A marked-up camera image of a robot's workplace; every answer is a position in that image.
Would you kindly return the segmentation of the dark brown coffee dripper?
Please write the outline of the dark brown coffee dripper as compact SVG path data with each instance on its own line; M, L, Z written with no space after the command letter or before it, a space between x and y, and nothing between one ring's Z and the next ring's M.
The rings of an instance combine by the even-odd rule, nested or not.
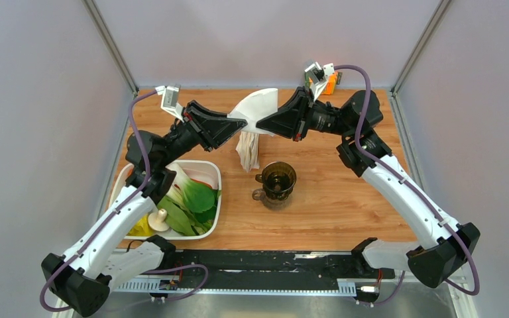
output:
M257 201L286 201L293 192L297 182L295 169L285 162L272 162L266 165L260 174L254 177L262 187L252 193Z

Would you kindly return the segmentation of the clear glass coffee server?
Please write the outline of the clear glass coffee server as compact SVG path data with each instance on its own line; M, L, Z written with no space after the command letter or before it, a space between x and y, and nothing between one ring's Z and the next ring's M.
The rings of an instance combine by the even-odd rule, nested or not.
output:
M291 206L293 202L293 197L289 196L286 199L271 199L269 198L266 193L263 191L262 188L256 189L252 192L252 198L255 201L258 201L262 203L267 209L271 211L281 211L289 206Z

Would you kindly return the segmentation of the white paper coffee filter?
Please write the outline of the white paper coffee filter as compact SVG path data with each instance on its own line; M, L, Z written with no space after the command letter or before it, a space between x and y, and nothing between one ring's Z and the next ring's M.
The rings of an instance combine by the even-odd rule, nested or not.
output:
M270 131L257 128L256 124L259 120L274 114L277 110L278 89L266 88L252 92L244 97L227 117L230 119L246 120L247 125L241 129L242 132L274 136L274 133Z

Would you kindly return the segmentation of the pack of paper filters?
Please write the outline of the pack of paper filters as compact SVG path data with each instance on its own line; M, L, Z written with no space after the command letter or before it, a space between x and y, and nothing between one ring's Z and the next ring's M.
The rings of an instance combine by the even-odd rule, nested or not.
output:
M258 159L259 134L254 132L241 132L235 150L237 151L241 166L245 172L260 168Z

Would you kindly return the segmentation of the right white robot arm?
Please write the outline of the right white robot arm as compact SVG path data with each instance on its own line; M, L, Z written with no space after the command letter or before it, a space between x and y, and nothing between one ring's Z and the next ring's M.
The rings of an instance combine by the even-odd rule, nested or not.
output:
M368 277L379 268L409 271L423 285L436 288L469 262L481 234L474 224L461 224L444 212L404 171L374 131L382 119L373 91L357 91L342 107L334 107L298 87L275 113L259 119L256 127L293 141L301 141L309 130L342 136L337 151L343 164L375 188L417 238L415 242L364 240L352 250L353 272Z

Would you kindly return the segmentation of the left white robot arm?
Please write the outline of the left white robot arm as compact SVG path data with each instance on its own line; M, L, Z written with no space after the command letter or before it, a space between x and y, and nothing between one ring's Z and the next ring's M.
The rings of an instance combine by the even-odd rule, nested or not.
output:
M153 235L135 251L115 254L117 245L145 215L156 210L176 179L169 168L196 146L211 151L225 144L248 123L240 117L212 111L195 101L177 106L177 123L164 136L138 129L133 114L128 120L132 136L127 141L126 159L133 172L114 203L97 222L62 254L48 254L41 268L45 283L40 306L55 312L46 302L51 292L64 302L65 310L82 317L93 315L112 291L134 277L155 269L169 274L176 266L174 246Z

